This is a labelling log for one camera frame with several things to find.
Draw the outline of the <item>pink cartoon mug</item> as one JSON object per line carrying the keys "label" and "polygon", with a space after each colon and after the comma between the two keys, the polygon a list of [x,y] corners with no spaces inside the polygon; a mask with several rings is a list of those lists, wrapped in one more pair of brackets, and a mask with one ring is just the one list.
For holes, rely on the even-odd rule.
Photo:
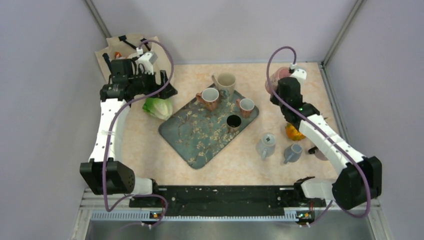
{"label": "pink cartoon mug", "polygon": [[265,81],[265,90],[272,95],[272,90],[276,90],[278,88],[278,81],[280,79],[290,77],[290,68],[289,67],[280,67],[276,72],[269,76],[270,84],[268,81]]}

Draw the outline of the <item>pink flower mug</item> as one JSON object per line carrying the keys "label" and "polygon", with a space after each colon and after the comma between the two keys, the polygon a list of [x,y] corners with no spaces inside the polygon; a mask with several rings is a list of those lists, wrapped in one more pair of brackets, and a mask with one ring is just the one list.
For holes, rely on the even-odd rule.
{"label": "pink flower mug", "polygon": [[218,107],[219,97],[219,91],[213,87],[206,88],[195,95],[195,98],[204,104],[205,108],[211,112]]}

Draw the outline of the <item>salmon pink text mug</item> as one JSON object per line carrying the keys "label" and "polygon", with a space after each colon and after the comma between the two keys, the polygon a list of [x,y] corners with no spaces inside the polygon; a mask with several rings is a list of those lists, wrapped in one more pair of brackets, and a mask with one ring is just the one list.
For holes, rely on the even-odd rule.
{"label": "salmon pink text mug", "polygon": [[237,99],[236,105],[239,108],[240,114],[243,118],[248,118],[255,108],[255,103],[250,98]]}

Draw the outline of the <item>beige tall mug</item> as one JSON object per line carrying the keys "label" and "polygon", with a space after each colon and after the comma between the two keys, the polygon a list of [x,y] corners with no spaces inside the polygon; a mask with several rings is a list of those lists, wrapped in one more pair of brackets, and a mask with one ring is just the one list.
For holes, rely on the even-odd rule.
{"label": "beige tall mug", "polygon": [[232,101],[236,86],[236,77],[232,73],[224,72],[212,74],[211,79],[217,87],[221,99],[227,102]]}

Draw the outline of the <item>grey blue glass mug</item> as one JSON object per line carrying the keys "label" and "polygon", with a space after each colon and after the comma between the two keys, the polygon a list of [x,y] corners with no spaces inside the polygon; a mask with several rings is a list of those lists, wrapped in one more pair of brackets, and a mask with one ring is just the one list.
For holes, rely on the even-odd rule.
{"label": "grey blue glass mug", "polygon": [[274,154],[276,147],[276,137],[272,133],[265,133],[262,135],[260,140],[255,146],[257,154],[260,156],[261,160],[265,160],[267,157],[270,157]]}

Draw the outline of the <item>brown dark mug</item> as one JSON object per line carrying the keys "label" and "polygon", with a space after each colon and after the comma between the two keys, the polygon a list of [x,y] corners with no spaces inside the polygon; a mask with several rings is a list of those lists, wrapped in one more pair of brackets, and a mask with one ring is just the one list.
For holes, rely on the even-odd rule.
{"label": "brown dark mug", "polygon": [[235,133],[239,130],[242,119],[235,114],[229,115],[226,119],[227,133]]}

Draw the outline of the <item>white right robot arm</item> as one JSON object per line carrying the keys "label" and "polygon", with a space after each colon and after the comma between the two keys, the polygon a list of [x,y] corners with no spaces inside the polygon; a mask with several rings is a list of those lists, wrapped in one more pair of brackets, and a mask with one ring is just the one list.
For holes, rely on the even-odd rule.
{"label": "white right robot arm", "polygon": [[337,174],[335,180],[304,178],[301,187],[293,192],[297,205],[307,206],[313,199],[325,199],[351,210],[382,194],[381,161],[375,156],[366,157],[340,137],[319,110],[303,100],[296,78],[280,79],[270,101],[329,160]]}

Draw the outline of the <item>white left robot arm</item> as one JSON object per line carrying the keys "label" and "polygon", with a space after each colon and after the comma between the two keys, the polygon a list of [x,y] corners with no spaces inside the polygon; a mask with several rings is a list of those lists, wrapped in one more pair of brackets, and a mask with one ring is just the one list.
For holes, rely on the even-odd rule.
{"label": "white left robot arm", "polygon": [[131,59],[112,60],[108,64],[108,82],[101,88],[101,115],[93,150],[79,172],[95,195],[141,195],[149,207],[160,202],[154,181],[137,177],[121,162],[122,138],[127,115],[136,96],[168,99],[178,92],[165,70],[153,71],[152,64]]}

